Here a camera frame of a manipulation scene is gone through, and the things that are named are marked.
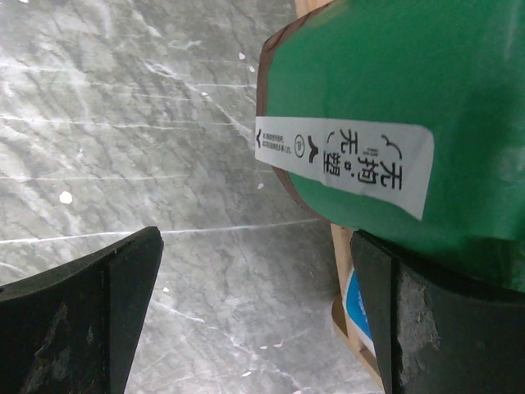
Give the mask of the blue roll with stick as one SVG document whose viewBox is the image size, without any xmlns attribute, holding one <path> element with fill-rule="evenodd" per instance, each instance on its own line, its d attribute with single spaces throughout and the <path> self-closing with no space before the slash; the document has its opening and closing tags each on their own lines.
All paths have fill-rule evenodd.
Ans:
<svg viewBox="0 0 525 394">
<path fill-rule="evenodd" d="M 358 338 L 369 351 L 375 353 L 372 334 L 358 285 L 357 273 L 354 268 L 350 269 L 349 277 L 345 285 L 343 307 L 349 317 L 349 321 L 356 330 Z"/>
</svg>

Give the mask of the green roll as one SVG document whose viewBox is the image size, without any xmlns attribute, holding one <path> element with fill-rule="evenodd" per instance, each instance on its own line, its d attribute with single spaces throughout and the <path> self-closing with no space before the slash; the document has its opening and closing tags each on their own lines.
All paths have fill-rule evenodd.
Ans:
<svg viewBox="0 0 525 394">
<path fill-rule="evenodd" d="M 335 1 L 276 32 L 255 156 L 293 198 L 524 288 L 524 4 Z"/>
</svg>

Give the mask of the wooden two-tier shelf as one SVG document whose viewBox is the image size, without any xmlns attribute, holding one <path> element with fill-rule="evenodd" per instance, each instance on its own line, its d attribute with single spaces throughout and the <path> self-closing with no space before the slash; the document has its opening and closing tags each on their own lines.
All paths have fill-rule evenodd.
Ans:
<svg viewBox="0 0 525 394">
<path fill-rule="evenodd" d="M 343 295 L 345 293 L 345 287 L 349 279 L 350 271 L 353 268 L 353 261 L 350 252 L 350 242 L 353 232 L 347 228 L 332 223 L 331 235 L 335 251 L 337 277 L 340 285 L 340 294 L 335 298 L 331 308 L 334 329 L 350 351 L 357 357 L 360 364 L 364 367 L 370 377 L 378 384 L 381 393 L 383 393 L 384 389 L 381 375 L 377 367 L 375 356 L 358 337 L 355 327 L 344 310 Z"/>
</svg>

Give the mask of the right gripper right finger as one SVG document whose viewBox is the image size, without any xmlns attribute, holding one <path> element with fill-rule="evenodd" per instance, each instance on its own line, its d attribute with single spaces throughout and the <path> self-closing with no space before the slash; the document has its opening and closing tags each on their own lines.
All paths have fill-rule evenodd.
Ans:
<svg viewBox="0 0 525 394">
<path fill-rule="evenodd" d="M 524 391 L 524 294 L 356 231 L 351 252 L 387 393 Z"/>
</svg>

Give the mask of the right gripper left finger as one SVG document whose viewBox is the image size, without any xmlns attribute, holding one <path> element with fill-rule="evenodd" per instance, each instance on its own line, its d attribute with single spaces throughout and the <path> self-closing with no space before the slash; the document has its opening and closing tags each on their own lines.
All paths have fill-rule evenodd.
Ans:
<svg viewBox="0 0 525 394">
<path fill-rule="evenodd" d="M 3 393 L 123 393 L 163 240 L 145 227 L 1 287 Z"/>
</svg>

